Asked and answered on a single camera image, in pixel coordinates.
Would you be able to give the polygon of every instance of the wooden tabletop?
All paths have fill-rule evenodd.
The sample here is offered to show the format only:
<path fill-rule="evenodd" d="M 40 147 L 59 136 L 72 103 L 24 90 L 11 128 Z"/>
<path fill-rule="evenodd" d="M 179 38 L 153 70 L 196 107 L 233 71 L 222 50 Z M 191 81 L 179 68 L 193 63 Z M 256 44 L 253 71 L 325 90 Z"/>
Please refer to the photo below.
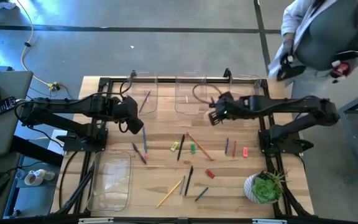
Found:
<path fill-rule="evenodd" d="M 79 98 L 97 92 L 100 77 L 84 77 Z M 282 83 L 268 80 L 271 98 L 284 98 Z M 221 91 L 227 91 L 228 85 L 217 85 Z M 231 86 L 230 90 L 238 95 L 254 94 L 252 86 Z M 207 89 L 209 96 L 218 96 L 212 89 Z M 151 99 L 156 91 L 151 92 Z M 204 106 L 193 104 L 203 112 Z M 291 114 L 274 114 L 277 124 L 285 124 L 292 120 Z M 132 179 L 130 197 L 127 207 L 121 212 L 92 212 L 92 216 L 109 217 L 193 217 L 193 218 L 272 218 L 273 207 L 269 204 L 258 205 L 248 200 L 244 194 L 244 181 L 252 174 L 266 170 L 264 156 L 260 153 L 257 131 L 259 120 L 225 121 L 223 125 L 211 126 L 208 112 L 197 116 L 186 116 L 175 111 L 175 84 L 158 84 L 158 105 L 155 118 L 141 118 L 145 123 L 149 158 L 143 164 L 132 148 L 134 142 L 144 155 L 142 131 L 136 135 L 121 133 L 118 125 L 108 123 L 109 137 L 106 150 L 126 151 L 132 158 Z M 74 120 L 80 123 L 90 122 L 90 118 L 76 114 Z M 182 134 L 191 135 L 208 151 L 214 161 L 210 161 L 199 149 L 196 154 L 190 152 L 191 139 L 186 137 L 180 160 L 177 161 L 178 150 L 170 150 L 174 142 L 180 142 Z M 224 154 L 226 138 L 229 138 L 229 149 Z M 233 142 L 237 141 L 236 155 L 232 157 Z M 248 148 L 248 158 L 243 158 L 242 148 Z M 63 168 L 71 154 L 65 156 L 60 171 L 60 183 Z M 308 184 L 303 165 L 299 158 L 283 154 L 285 171 L 289 170 L 288 188 L 306 211 L 313 213 Z M 78 186 L 84 153 L 79 152 L 70 163 L 62 188 L 64 203 Z M 179 188 L 159 207 L 156 205 L 164 196 L 189 174 L 194 167 L 187 196 L 179 194 Z M 215 174 L 211 179 L 205 174 L 209 169 Z M 209 190 L 197 201 L 195 198 L 205 187 Z M 85 190 L 81 211 L 86 207 L 88 188 Z M 58 187 L 55 192 L 51 212 L 58 210 Z"/>

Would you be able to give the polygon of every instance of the potted plant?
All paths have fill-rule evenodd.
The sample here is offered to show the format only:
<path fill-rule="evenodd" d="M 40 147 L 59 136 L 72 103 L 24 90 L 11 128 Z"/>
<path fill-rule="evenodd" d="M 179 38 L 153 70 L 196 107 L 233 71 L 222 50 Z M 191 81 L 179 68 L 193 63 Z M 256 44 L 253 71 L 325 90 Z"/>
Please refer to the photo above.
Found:
<path fill-rule="evenodd" d="M 244 192 L 254 203 L 274 203 L 283 195 L 281 182 L 286 174 L 271 174 L 262 171 L 247 178 Z"/>

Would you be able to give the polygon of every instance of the gray floor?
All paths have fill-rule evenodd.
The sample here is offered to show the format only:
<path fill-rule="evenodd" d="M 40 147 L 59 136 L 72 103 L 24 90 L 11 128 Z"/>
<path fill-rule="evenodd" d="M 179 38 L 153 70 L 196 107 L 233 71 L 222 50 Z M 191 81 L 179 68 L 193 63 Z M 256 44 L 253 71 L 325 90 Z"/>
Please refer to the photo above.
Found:
<path fill-rule="evenodd" d="M 253 0 L 95 2 L 22 0 L 37 25 L 258 29 Z M 292 0 L 259 2 L 265 28 L 279 29 L 283 10 Z M 24 26 L 28 20 L 19 8 L 1 10 L 0 24 Z M 29 31 L 0 30 L 0 65 L 22 70 L 20 55 L 29 34 Z M 279 35 L 267 35 L 270 58 L 281 41 Z M 38 77 L 66 85 L 73 96 L 78 96 L 85 75 L 128 75 L 133 69 L 159 75 L 204 71 L 208 76 L 221 76 L 230 67 L 235 74 L 267 76 L 259 34 L 36 31 L 25 62 Z M 33 80 L 31 87 L 49 94 L 37 80 Z M 29 96 L 41 95 L 30 90 Z M 332 99 L 337 107 L 357 97 L 358 69 L 346 81 L 330 84 L 319 96 Z M 58 97 L 67 94 L 59 91 Z M 51 127 L 40 129 L 52 133 Z M 25 138 L 40 136 L 22 127 L 18 127 L 17 134 Z M 316 144 L 305 153 L 316 214 L 358 221 L 358 182 L 343 181 L 344 175 L 356 172 L 356 168 L 341 123 L 330 128 L 314 127 L 303 134 Z"/>

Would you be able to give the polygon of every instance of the red pencil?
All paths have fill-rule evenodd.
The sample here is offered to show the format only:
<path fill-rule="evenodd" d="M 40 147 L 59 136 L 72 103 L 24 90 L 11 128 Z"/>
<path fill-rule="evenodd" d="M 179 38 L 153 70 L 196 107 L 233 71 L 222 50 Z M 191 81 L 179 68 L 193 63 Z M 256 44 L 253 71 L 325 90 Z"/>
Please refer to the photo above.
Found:
<path fill-rule="evenodd" d="M 236 145 L 237 145 L 237 141 L 234 141 L 233 158 L 236 155 Z"/>

